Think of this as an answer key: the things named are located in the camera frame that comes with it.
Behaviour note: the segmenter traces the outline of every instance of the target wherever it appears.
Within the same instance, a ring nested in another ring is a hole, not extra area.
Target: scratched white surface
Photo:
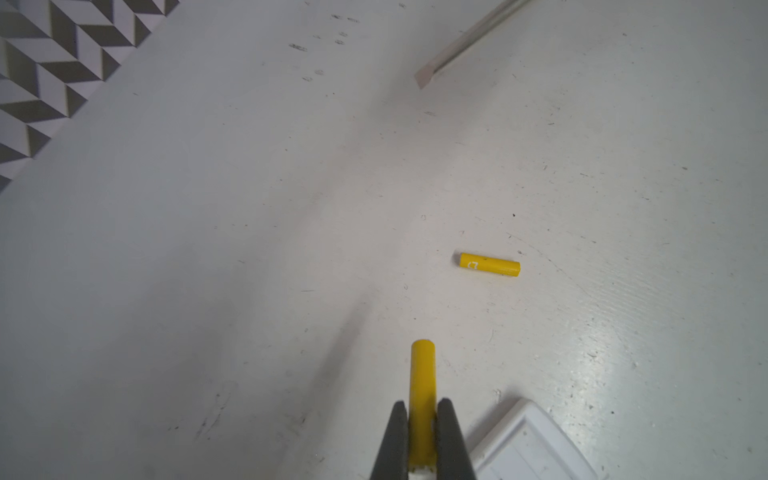
[[[419,91],[495,3],[185,0],[0,196],[0,477],[367,478],[427,337],[470,445],[765,478],[768,4],[533,0]]]

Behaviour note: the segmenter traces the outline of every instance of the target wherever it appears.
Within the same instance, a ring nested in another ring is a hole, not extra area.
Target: wooden stick
[[[424,88],[435,74],[450,65],[467,48],[473,46],[480,38],[485,37],[491,30],[498,27],[528,1],[504,0],[491,13],[483,17],[480,22],[475,23],[461,37],[455,39],[453,43],[445,47],[436,57],[427,62],[427,65],[424,65],[421,70],[416,72],[416,83],[419,84],[419,88]]]

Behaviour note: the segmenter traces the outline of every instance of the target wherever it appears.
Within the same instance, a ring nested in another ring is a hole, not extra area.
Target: yellow battery
[[[462,253],[462,258],[459,260],[458,264],[464,268],[500,273],[501,275],[517,276],[520,274],[519,262],[499,260],[498,258],[491,257],[480,257],[479,255],[470,255],[469,253]]]
[[[408,414],[408,464],[414,470],[433,470],[437,463],[435,449],[435,344],[416,340],[411,346],[411,395]]]

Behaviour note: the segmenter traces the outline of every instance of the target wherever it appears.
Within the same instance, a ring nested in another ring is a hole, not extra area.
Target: geometric pattern
[[[179,0],[0,0],[0,191]]]

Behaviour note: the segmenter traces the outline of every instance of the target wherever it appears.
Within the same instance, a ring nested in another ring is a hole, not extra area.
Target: geometric patterned mat
[[[0,0],[0,191],[179,0]]]

